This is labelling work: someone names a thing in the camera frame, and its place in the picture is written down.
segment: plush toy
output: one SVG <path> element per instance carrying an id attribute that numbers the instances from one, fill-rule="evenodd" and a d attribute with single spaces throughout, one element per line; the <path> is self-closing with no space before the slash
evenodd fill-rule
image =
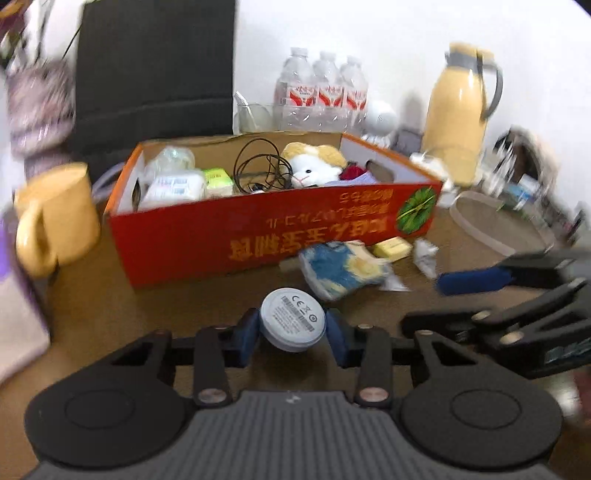
<path id="1" fill-rule="evenodd" d="M 343 154 L 331 145 L 313 147 L 294 142 L 286 145 L 281 153 L 293 169 L 291 184 L 295 189 L 324 185 L 338 180 L 347 166 Z"/>

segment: barcode label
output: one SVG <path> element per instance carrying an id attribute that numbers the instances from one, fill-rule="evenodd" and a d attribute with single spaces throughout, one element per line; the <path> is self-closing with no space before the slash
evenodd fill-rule
<path id="1" fill-rule="evenodd" d="M 308 320 L 306 320 L 306 317 L 304 317 L 301 312 L 295 307 L 295 305 L 292 304 L 292 302 L 290 302 L 290 299 L 288 299 L 287 297 L 281 297 L 281 300 L 283 301 L 283 303 L 285 304 L 285 306 L 288 308 L 288 310 L 297 317 L 297 319 L 300 321 L 302 327 L 304 327 L 306 330 L 308 330 L 309 332 L 313 332 L 314 331 L 314 327 L 312 327 L 312 325 L 310 324 L 310 322 L 308 322 Z"/>

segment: plastic water bottle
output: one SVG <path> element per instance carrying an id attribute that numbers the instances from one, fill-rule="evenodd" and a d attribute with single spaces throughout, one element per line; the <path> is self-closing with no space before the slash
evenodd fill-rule
<path id="1" fill-rule="evenodd" d="M 345 108 L 345 84 L 335 65 L 336 55 L 321 51 L 320 60 L 314 62 L 316 75 L 316 114 L 314 120 L 322 132 L 347 130 L 349 110 Z"/>
<path id="2" fill-rule="evenodd" d="M 340 68 L 346 89 L 345 105 L 348 109 L 359 112 L 365 110 L 368 98 L 368 82 L 361 71 L 361 60 L 347 57 L 347 63 Z"/>
<path id="3" fill-rule="evenodd" d="M 345 100 L 343 77 L 335 65 L 336 55 L 328 51 L 320 52 L 320 60 L 314 62 L 316 75 L 316 105 L 342 107 Z"/>
<path id="4" fill-rule="evenodd" d="M 308 62 L 308 49 L 292 47 L 291 57 L 283 64 L 275 87 L 275 117 L 279 128 L 315 130 L 308 121 L 313 117 L 315 101 L 316 78 Z"/>

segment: round black pad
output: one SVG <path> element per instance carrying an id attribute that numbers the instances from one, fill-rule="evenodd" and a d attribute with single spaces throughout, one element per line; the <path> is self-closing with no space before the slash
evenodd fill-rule
<path id="1" fill-rule="evenodd" d="M 552 396 L 502 368 L 450 367 L 409 393 L 401 420 L 430 456 L 501 471 L 550 453 L 562 426 Z"/>
<path id="2" fill-rule="evenodd" d="M 25 430 L 37 455 L 74 468 L 130 465 L 167 447 L 184 424 L 181 397 L 132 369 L 74 375 L 36 396 Z"/>

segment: white ball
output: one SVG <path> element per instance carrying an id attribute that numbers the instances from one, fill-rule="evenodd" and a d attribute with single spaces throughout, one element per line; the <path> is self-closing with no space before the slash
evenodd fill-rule
<path id="1" fill-rule="evenodd" d="M 368 102 L 363 120 L 367 132 L 384 137 L 394 131 L 398 118 L 389 104 L 374 100 Z"/>

